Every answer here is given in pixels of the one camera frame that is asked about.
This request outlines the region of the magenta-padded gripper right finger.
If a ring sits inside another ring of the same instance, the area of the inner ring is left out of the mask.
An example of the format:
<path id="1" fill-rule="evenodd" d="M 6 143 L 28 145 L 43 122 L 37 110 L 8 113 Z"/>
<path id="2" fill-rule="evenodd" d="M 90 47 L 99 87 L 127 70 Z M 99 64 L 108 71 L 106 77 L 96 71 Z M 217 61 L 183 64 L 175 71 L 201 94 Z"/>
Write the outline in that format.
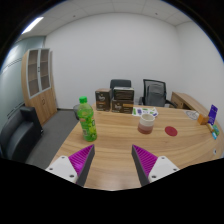
<path id="1" fill-rule="evenodd" d="M 132 157 L 142 186 L 179 171 L 166 156 L 157 157 L 136 145 L 132 145 Z"/>

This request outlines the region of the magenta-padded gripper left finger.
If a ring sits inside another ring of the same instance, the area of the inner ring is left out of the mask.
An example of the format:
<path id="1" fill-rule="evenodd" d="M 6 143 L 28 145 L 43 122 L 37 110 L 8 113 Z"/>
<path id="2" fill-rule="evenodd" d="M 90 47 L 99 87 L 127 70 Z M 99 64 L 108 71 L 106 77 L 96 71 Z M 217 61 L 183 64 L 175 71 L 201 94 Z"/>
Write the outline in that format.
<path id="1" fill-rule="evenodd" d="M 60 156 L 46 168 L 46 171 L 79 186 L 84 186 L 94 155 L 95 146 L 90 145 L 69 157 Z"/>

